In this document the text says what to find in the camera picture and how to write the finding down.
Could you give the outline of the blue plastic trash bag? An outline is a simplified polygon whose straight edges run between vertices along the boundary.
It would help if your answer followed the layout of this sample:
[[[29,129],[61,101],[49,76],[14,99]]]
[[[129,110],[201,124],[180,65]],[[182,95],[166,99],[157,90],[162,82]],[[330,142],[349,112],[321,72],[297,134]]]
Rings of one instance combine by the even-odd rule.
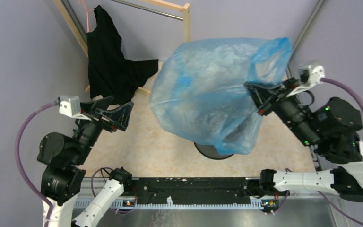
[[[163,63],[150,108],[161,128],[221,155],[247,155],[262,118],[245,83],[275,87],[292,51],[288,37],[211,38],[181,44]]]

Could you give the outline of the dark grey trash bin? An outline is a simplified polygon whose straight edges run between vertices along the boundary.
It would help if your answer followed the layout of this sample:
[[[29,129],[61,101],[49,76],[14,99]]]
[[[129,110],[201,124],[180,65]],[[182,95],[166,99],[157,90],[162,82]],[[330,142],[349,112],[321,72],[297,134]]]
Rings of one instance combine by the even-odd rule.
[[[233,156],[233,154],[220,154],[213,145],[201,145],[194,142],[194,146],[201,155],[212,160],[224,160]]]

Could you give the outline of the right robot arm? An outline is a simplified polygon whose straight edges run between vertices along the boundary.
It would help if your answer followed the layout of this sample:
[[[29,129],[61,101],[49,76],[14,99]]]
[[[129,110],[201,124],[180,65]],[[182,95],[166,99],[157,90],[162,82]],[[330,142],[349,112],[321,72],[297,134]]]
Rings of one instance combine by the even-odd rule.
[[[337,168],[313,173],[262,170],[258,182],[264,195],[288,190],[319,191],[363,202],[363,144],[358,131],[363,127],[361,113],[347,101],[332,97],[317,111],[300,105],[296,94],[304,84],[291,78],[276,86],[246,82],[258,115],[275,113],[304,145]]]

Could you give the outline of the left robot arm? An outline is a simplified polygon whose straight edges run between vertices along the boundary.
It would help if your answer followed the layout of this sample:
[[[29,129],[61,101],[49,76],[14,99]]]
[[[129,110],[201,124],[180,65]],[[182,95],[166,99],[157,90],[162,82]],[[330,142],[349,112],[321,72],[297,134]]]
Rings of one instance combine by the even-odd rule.
[[[102,190],[77,217],[72,216],[86,171],[84,164],[102,131],[125,131],[133,102],[110,109],[111,96],[81,102],[78,96],[60,96],[56,105],[62,115],[75,119],[72,136],[58,132],[47,134],[40,142],[37,160],[46,165],[42,175],[46,227],[95,227],[112,203],[133,191],[132,174],[124,168],[109,173]]]

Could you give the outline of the black t-shirt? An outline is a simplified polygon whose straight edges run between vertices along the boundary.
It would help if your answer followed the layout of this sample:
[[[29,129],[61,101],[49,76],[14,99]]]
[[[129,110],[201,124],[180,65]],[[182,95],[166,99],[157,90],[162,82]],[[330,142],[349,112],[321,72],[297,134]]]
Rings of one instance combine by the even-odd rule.
[[[90,97],[111,96],[112,105],[123,105],[158,72],[159,60],[126,59],[122,38],[108,12],[98,5],[94,15],[96,28],[86,35]]]

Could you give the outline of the pink clothes hanger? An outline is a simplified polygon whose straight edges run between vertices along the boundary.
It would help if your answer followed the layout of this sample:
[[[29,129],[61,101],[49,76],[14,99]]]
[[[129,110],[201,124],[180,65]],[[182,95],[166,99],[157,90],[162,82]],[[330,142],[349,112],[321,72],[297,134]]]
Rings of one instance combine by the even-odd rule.
[[[95,7],[90,0],[78,0],[78,2],[82,7],[83,15],[85,16],[86,32],[90,33],[96,28]]]

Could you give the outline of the wooden clothes rack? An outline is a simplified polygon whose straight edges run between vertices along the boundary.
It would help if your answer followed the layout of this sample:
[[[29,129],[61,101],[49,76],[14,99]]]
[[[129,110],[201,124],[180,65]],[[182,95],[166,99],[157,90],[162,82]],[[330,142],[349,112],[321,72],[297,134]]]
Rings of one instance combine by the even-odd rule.
[[[167,2],[164,0],[146,0],[144,1],[147,4],[154,5],[157,7],[162,7],[164,9],[173,10],[178,13],[182,13],[182,16],[177,16],[174,14],[166,13],[160,10],[152,9],[146,6],[142,6],[139,4],[131,3],[125,0],[116,0],[116,3],[129,6],[135,9],[143,10],[146,12],[154,13],[163,17],[175,19],[181,21],[183,23],[183,39],[185,42],[191,41],[191,13],[190,13],[190,4],[186,3],[183,6],[174,4],[171,2]],[[77,18],[77,15],[71,4],[68,0],[53,0],[56,8],[62,15],[63,19],[65,20],[66,24],[68,25],[69,29],[71,30],[72,34],[76,38],[77,42],[79,43],[80,47],[82,48],[85,55],[88,55],[88,47],[87,47],[87,40],[86,40],[86,31],[83,29],[82,24]]]

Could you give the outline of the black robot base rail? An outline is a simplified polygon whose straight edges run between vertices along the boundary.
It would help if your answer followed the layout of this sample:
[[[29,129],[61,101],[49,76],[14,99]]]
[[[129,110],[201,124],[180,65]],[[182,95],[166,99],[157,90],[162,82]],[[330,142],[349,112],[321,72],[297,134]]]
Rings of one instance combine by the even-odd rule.
[[[286,192],[267,189],[258,178],[134,178],[121,198],[126,207],[231,207],[266,204],[281,199]]]

